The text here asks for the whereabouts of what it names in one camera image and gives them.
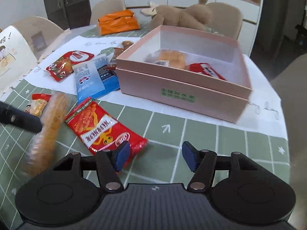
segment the orange plastic bag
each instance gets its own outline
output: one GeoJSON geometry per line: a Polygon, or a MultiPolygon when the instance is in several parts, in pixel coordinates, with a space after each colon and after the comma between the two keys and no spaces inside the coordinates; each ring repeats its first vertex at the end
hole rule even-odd
{"type": "Polygon", "coordinates": [[[100,35],[140,29],[138,21],[133,15],[132,11],[126,9],[100,17],[98,19],[100,35]]]}

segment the metal screw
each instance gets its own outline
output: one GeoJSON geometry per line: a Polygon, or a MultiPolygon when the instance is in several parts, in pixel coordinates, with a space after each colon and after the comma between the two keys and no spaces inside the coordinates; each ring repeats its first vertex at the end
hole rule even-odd
{"type": "Polygon", "coordinates": [[[108,190],[117,190],[120,188],[120,184],[118,182],[109,182],[106,184],[106,188],[108,190]]]}
{"type": "Polygon", "coordinates": [[[194,190],[202,190],[205,188],[205,184],[202,182],[193,182],[191,183],[190,188],[194,190]]]}
{"type": "Polygon", "coordinates": [[[11,122],[14,123],[15,119],[16,119],[16,116],[13,115],[13,116],[11,117],[11,122]]]}

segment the glass cabinet door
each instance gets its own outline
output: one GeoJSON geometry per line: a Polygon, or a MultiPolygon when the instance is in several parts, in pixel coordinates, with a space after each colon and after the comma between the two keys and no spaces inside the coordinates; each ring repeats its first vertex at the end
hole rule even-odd
{"type": "Polygon", "coordinates": [[[44,0],[48,19],[62,29],[69,28],[63,0],[44,0]]]}

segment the stuffed toy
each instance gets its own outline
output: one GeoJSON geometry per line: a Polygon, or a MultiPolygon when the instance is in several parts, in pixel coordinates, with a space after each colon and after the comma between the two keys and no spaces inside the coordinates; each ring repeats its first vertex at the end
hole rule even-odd
{"type": "Polygon", "coordinates": [[[154,7],[143,10],[142,13],[153,16],[150,23],[151,29],[160,25],[168,25],[206,31],[205,25],[212,20],[212,12],[205,5],[207,1],[199,0],[198,4],[185,9],[153,4],[154,7]]]}

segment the blue gripper pad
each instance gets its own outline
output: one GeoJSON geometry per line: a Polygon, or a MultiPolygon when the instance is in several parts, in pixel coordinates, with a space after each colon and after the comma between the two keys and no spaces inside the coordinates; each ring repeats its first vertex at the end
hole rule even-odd
{"type": "Polygon", "coordinates": [[[130,144],[128,141],[123,141],[116,150],[112,152],[112,165],[116,172],[122,170],[125,162],[130,156],[130,144]]]}
{"type": "Polygon", "coordinates": [[[182,144],[182,156],[190,170],[195,173],[201,163],[199,151],[190,142],[184,141],[182,144]]]}

